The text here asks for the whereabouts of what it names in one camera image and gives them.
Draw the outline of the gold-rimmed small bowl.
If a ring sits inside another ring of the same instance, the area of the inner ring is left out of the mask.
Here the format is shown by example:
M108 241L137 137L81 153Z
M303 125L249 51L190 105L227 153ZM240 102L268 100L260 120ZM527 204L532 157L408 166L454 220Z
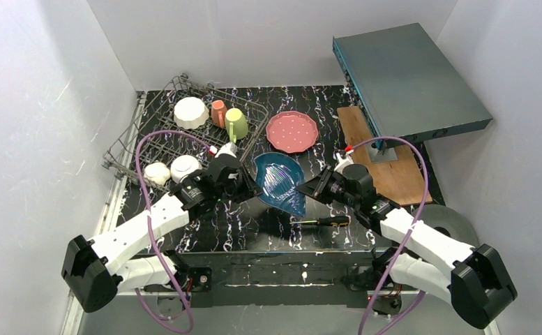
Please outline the gold-rimmed small bowl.
M147 165L143 169L145 180L158 186L164 186L171 178L170 169L162 162L155 162Z

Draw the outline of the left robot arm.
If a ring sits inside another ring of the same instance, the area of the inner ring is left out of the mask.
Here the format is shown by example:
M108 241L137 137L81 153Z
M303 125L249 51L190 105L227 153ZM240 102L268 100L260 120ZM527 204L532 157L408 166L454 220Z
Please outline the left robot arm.
M212 212L217 203L245 202L261 195L241 162L230 154L212 159L205 169L184 176L149 209L115 228L90 239L79 235L68 242L61 270L77 301L87 313L110 303L118 292L146 285L170 283L165 272L177 265L168 256L136 258L152 239L182 228Z

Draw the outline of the white bowl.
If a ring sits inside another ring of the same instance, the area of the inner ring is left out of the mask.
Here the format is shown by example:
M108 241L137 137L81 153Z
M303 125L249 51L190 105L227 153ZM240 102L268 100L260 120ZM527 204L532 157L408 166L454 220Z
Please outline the white bowl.
M182 155L172 161L170 165L170 175L173 182L179 184L184 177L201 169L202 164L195 156Z

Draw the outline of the blue leaf-shaped plate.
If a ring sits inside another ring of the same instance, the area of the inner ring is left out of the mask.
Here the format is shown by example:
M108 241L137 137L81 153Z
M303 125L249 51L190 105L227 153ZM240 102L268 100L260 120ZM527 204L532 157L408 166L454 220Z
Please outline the blue leaf-shaped plate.
M269 152L253 160L255 181L262 189L258 198L270 207L297 217L306 215L306 197L296 187L304 183L301 166L291 157Z

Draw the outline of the light green mug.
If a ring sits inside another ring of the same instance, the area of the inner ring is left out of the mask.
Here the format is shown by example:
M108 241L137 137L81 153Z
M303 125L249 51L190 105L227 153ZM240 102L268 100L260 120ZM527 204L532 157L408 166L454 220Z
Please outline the light green mug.
M231 108L225 114L225 129L233 143L245 138L249 132L246 115L239 108Z

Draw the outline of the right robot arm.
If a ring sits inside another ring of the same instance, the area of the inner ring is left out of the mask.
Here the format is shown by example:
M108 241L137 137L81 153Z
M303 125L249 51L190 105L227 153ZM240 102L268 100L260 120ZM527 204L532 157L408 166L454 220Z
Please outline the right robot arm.
M450 304L477 329L485 329L518 296L495 248L466 244L417 220L376 191L363 165L327 168L296 189L324 204L348 206L363 227L398 244L370 266L375 291L386 283L411 286Z

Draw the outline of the pink dotted plate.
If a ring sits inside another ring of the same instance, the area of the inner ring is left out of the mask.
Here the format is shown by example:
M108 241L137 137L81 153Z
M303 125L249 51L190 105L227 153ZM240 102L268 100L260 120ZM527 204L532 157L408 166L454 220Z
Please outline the pink dotted plate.
M307 114L297 111L279 112L266 125L266 138L272 147L286 154L307 151L317 141L319 130Z

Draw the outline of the pink small cup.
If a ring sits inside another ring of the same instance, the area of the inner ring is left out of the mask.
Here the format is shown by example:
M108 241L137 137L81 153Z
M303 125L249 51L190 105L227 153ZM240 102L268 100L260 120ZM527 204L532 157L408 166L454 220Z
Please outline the pink small cup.
M214 100L211 103L211 120L212 123L219 127L225 128L225 114L227 107L223 100Z

